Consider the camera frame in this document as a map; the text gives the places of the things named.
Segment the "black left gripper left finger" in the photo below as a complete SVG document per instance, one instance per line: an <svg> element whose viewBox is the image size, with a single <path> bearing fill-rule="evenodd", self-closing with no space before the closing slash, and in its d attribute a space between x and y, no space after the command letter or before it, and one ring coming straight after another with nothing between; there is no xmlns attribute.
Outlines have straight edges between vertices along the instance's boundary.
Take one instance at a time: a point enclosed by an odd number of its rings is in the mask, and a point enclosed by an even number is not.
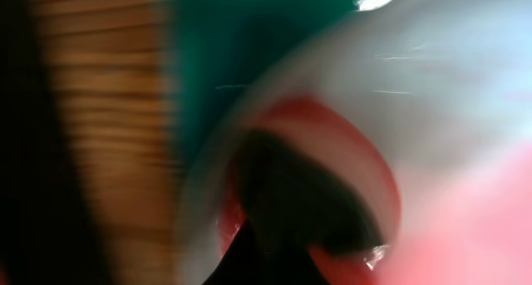
<svg viewBox="0 0 532 285"><path fill-rule="evenodd" d="M257 245L254 228L245 221L203 285L259 285L262 264L263 254Z"/></svg>

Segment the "light blue plate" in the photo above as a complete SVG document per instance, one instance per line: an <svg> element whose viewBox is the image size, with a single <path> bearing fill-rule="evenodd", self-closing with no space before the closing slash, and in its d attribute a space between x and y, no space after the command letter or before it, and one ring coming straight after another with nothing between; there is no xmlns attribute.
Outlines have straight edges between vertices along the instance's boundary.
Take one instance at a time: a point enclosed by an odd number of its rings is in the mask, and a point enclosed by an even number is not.
<svg viewBox="0 0 532 285"><path fill-rule="evenodd" d="M252 83L186 166L182 284L223 251L224 169L246 126L311 96L387 162L401 199L373 284L531 281L531 0L360 0Z"/></svg>

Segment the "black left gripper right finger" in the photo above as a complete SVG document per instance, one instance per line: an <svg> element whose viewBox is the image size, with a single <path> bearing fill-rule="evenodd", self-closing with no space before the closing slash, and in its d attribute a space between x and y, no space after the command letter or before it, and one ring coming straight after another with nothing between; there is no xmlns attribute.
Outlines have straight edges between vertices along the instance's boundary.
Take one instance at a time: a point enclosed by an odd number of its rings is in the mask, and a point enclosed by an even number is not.
<svg viewBox="0 0 532 285"><path fill-rule="evenodd" d="M269 260L270 285L328 285L309 253L284 249Z"/></svg>

